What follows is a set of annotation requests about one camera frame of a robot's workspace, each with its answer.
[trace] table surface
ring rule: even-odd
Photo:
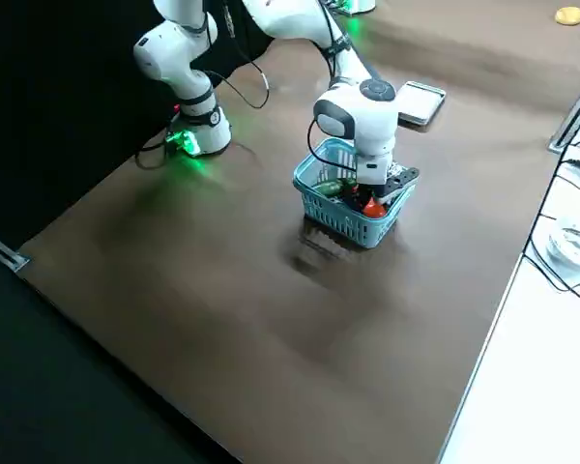
[[[564,159],[580,159],[580,149],[569,148]],[[579,170],[562,165],[558,173],[580,186]],[[541,212],[580,215],[580,192],[555,179]],[[544,259],[552,225],[540,217],[532,232]],[[580,274],[566,281],[579,283]],[[511,277],[440,462],[580,463],[580,300],[557,291],[526,258]]]
[[[291,177],[327,78],[302,41],[258,59],[261,111],[219,86],[236,142],[222,156],[129,161],[24,247],[26,278],[246,462],[433,462],[528,235],[555,163],[546,140],[580,88],[577,51],[541,50],[579,34],[541,28],[543,5],[519,7],[537,25],[521,41],[503,37],[500,2],[480,27],[431,3],[426,18],[424,3],[383,1],[349,28],[397,87],[448,91],[428,133],[399,131],[395,157],[420,180],[376,249],[303,223]],[[262,97],[251,67],[231,80]]]

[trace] brown tabletop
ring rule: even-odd
[[[305,230],[292,172],[327,79],[297,41],[258,60],[261,111],[218,88],[235,141],[222,156],[130,160],[23,249],[26,278],[247,463],[433,461],[554,168],[546,141],[580,90],[580,50],[559,63],[536,43],[490,48],[479,36],[498,21],[458,25],[474,45],[453,26],[393,27],[396,3],[355,22],[359,48],[396,86],[449,95],[428,133],[399,130],[395,156],[420,181],[377,248]],[[580,46],[567,33],[555,47]],[[232,81],[261,98],[252,68]]]

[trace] green led light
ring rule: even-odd
[[[192,156],[197,155],[202,151],[200,150],[200,146],[197,144],[195,135],[193,132],[189,132],[188,130],[184,131],[182,148]]]
[[[337,6],[349,15],[359,10],[359,0],[337,0]]]
[[[346,30],[353,39],[359,39],[361,34],[361,20],[358,17],[351,17],[346,21]]]
[[[195,134],[190,130],[172,132],[165,137],[165,141],[176,143],[179,149],[191,156],[198,155],[202,152],[195,138]]]

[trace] yellow object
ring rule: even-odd
[[[564,7],[557,11],[554,20],[565,26],[580,24],[580,9],[578,7]]]

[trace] metal bracket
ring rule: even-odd
[[[0,262],[14,273],[18,273],[21,268],[30,262],[30,258],[22,256],[0,242]]]
[[[575,134],[580,129],[580,97],[569,110],[569,113],[561,123],[561,126],[550,138],[548,150],[561,155],[569,145]]]

